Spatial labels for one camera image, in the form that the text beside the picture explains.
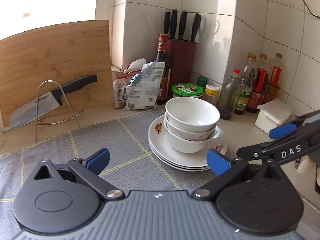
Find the right gloved hand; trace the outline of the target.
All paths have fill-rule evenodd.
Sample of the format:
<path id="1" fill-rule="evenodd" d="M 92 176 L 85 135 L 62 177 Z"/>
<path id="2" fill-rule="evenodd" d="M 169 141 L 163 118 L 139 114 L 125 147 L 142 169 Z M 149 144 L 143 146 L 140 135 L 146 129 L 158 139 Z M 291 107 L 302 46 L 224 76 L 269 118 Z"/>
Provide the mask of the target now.
<path id="1" fill-rule="evenodd" d="M 319 165 L 317 165 L 307 155 L 301 157 L 298 167 L 298 173 L 303 174 L 314 168 L 316 169 L 316 176 L 319 177 Z"/>

